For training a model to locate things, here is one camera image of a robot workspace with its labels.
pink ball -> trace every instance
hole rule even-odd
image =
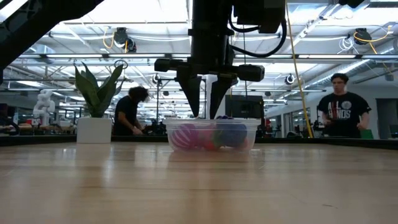
[[[193,124],[183,124],[174,130],[171,136],[172,145],[179,149],[192,149],[198,144],[198,131]]]

black t-shirt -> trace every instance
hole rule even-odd
[[[137,118],[137,107],[138,103],[134,102],[129,96],[125,96],[119,100],[116,105],[116,110],[114,112],[114,134],[118,136],[130,136],[132,135],[132,131],[120,123],[118,120],[119,112],[123,112],[126,114],[127,120],[130,124],[134,125]]]
[[[364,98],[350,92],[340,96],[334,93],[324,96],[318,109],[331,121],[331,124],[325,127],[325,134],[347,138],[361,137],[357,128],[359,117],[371,110]]]

man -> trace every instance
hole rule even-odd
[[[142,127],[137,120],[137,107],[149,97],[144,87],[134,87],[116,105],[114,134],[117,136],[142,135]]]
[[[348,76],[336,73],[331,77],[333,93],[324,96],[318,109],[322,111],[325,132],[329,136],[361,138],[361,131],[368,128],[368,103],[359,95],[346,91]]]

computer monitor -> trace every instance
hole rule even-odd
[[[264,100],[262,96],[225,96],[225,113],[234,118],[263,118]]]
[[[390,133],[392,138],[398,138],[398,124],[390,125]]]

plastic container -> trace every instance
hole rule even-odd
[[[256,119],[166,119],[174,151],[248,151],[256,140]]]

